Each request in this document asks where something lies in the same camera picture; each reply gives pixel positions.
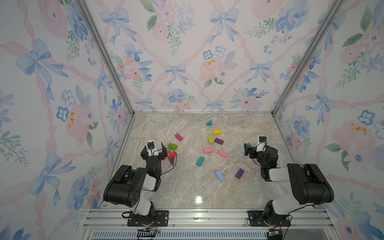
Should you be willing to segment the red rectangular block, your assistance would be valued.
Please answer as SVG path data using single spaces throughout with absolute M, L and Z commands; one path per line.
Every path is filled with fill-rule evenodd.
M 168 156 L 168 159 L 170 160 L 170 159 L 172 159 L 172 158 L 174 158 L 174 157 L 176 157 L 177 156 L 177 153 L 176 152 L 172 152 L 169 156 Z

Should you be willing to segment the green rectangular block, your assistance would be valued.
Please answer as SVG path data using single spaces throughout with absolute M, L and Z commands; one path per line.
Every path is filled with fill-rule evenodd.
M 171 148 L 171 149 L 173 149 L 173 150 L 177 150 L 177 149 L 178 149 L 178 145 L 173 144 L 173 143 L 169 143 L 169 144 L 168 144 L 168 147 Z

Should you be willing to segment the magenta rectangular block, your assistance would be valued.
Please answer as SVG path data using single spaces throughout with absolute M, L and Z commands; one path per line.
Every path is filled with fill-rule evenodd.
M 176 134 L 175 138 L 179 140 L 180 142 L 184 139 L 180 134 Z

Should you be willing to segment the light pink rectangular block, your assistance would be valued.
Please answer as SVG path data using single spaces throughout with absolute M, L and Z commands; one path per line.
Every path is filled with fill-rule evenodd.
M 222 150 L 218 150 L 218 154 L 224 158 L 226 158 L 228 156 L 228 153 L 225 152 L 225 151 L 222 151 Z

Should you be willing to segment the teal rectangular block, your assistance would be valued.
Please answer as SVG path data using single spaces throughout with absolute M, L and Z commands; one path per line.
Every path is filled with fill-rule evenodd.
M 198 159 L 198 161 L 197 161 L 197 166 L 201 167 L 202 164 L 204 163 L 204 160 L 205 160 L 204 157 L 199 157 L 199 159 Z

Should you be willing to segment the hot pink rectangular block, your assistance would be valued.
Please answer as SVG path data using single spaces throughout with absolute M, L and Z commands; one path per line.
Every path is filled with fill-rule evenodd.
M 206 149 L 204 149 L 204 153 L 205 154 L 209 154 L 209 153 L 213 153 L 213 152 L 214 152 L 213 148 L 206 148 Z

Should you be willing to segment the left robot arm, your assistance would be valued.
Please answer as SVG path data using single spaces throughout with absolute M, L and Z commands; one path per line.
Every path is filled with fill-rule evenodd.
M 103 200 L 114 205 L 129 208 L 122 213 L 129 227 L 143 227 L 145 231 L 155 227 L 166 227 L 169 211 L 156 211 L 153 202 L 141 196 L 142 191 L 156 192 L 161 184 L 162 161 L 168 156 L 167 148 L 157 149 L 154 142 L 148 142 L 141 151 L 146 161 L 145 168 L 121 165 L 107 184 Z

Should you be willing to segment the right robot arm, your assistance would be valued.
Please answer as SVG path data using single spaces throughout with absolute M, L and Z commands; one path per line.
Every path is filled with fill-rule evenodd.
M 278 167 L 277 149 L 266 143 L 259 143 L 255 147 L 244 144 L 244 148 L 245 156 L 260 166 L 265 182 L 289 182 L 291 186 L 291 191 L 283 197 L 268 201 L 263 211 L 249 211 L 249 226 L 290 226 L 293 212 L 334 200 L 334 191 L 316 164 Z

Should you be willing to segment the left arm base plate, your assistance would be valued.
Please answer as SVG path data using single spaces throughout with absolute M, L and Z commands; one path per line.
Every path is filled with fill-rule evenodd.
M 150 211 L 148 215 L 142 216 L 130 212 L 128 216 L 128 227 L 167 227 L 169 211 Z

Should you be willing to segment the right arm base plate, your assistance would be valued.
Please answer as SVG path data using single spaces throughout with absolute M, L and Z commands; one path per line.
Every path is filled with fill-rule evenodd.
M 265 211 L 247 211 L 248 225 L 251 227 L 290 227 L 290 217 L 266 213 Z

